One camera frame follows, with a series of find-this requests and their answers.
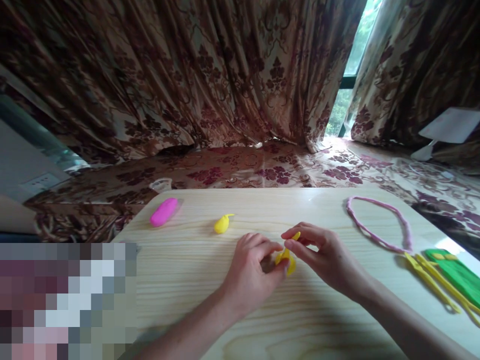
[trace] pink clay rope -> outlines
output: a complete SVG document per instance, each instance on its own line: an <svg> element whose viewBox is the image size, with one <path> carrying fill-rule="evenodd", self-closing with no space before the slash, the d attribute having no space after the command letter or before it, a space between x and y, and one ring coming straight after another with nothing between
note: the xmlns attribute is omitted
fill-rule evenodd
<svg viewBox="0 0 480 360"><path fill-rule="evenodd" d="M357 220L357 217L355 216L355 212L352 209L352 200L353 199L364 200L364 201L367 201L369 203L373 203L375 205L381 206L383 208L389 209L390 211L394 212L397 215L397 217L400 219L400 222L405 229L405 236L404 236L404 239L403 239L403 246L405 247L405 249L402 249L402 248L397 247L395 245L389 244L388 242L386 242L385 240L381 239L380 237L375 235L373 232L368 230L365 225L363 225L359 220ZM378 201L378 200L371 199L369 197L350 196L348 198L348 200L346 201L346 211L352 217L355 224L360 229L362 229L364 232L369 234L373 241L384 245L387 249L390 249L390 250L392 250L396 253L403 254L404 252L411 253L413 251L413 249L412 249L412 247L413 247L412 246L412 229L410 228L410 224L407 221L407 219L404 218L402 213L396 207L393 207L392 205L389 205L387 203L384 203L384 202L381 202L381 201Z"/></svg>

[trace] yellow clay piece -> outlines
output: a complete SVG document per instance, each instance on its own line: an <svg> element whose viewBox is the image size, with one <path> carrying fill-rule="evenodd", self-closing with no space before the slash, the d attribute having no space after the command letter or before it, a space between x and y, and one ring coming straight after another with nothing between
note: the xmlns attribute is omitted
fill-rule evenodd
<svg viewBox="0 0 480 360"><path fill-rule="evenodd" d="M292 239L297 241L299 237L300 237L300 231L297 232L295 235L293 235ZM295 261L295 258L290 254L290 250L288 250L287 248L276 256L275 265L278 265L283 259L290 260L290 264L288 265L288 269L286 270L286 275L288 276L292 274L297 268L297 262Z"/></svg>
<svg viewBox="0 0 480 360"><path fill-rule="evenodd" d="M447 306L450 306L453 311L456 313L461 313L462 311L459 309L459 307L452 301L450 298L445 295L445 293L439 288L437 283L432 279L432 277L424 270L423 267L420 266L420 264L408 253L404 253L406 259L408 262L411 264L413 269L416 271L418 276L423 280L423 282L431 289L431 291L442 301Z"/></svg>
<svg viewBox="0 0 480 360"><path fill-rule="evenodd" d="M450 293L456 301L465 309L466 313L473 321L475 325L480 328L480 321L475 317L474 313L480 315L480 309L473 305L465 296L460 293L436 268L430 265L430 262L427 261L422 255L416 254L416 259L420 264L422 264L429 272L433 275L435 279Z"/></svg>
<svg viewBox="0 0 480 360"><path fill-rule="evenodd" d="M223 234L227 231L230 225L229 216L234 216L235 214L223 215L213 226L213 229L217 234Z"/></svg>

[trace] pixelated area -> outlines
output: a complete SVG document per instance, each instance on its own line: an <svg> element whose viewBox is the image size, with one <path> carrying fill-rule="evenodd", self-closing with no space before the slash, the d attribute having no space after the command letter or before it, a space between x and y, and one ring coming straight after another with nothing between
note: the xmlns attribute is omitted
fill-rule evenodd
<svg viewBox="0 0 480 360"><path fill-rule="evenodd" d="M135 243L0 244L0 358L118 359L137 338Z"/></svg>

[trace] wooden table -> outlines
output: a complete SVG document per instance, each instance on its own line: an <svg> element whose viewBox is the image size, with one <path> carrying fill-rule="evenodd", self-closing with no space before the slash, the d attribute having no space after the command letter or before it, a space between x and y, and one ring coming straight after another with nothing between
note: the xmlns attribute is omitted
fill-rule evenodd
<svg viewBox="0 0 480 360"><path fill-rule="evenodd" d="M136 242L137 320L143 339L192 310L222 282L237 240L259 232L273 241L300 221L336 231L365 268L427 320L480 355L480 329L462 314L449 314L401 256L373 244L345 210L349 196L397 207L411 224L414 250L448 242L445 234L394 195L377 188L251 188L173 190L155 197L115 238ZM150 215L169 197L182 204L164 226ZM393 213L365 201L353 208L374 233L394 244L402 230ZM231 217L226 233L213 226ZM356 303L334 291L302 261L263 307L227 331L205 359L404 358L382 327Z"/></svg>

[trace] lampshade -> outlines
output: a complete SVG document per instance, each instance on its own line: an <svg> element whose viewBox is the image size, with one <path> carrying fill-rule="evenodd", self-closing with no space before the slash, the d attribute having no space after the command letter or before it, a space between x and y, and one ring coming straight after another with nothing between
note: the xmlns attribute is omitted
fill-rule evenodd
<svg viewBox="0 0 480 360"><path fill-rule="evenodd" d="M418 134L444 143L462 144L480 123L480 111L449 107Z"/></svg>

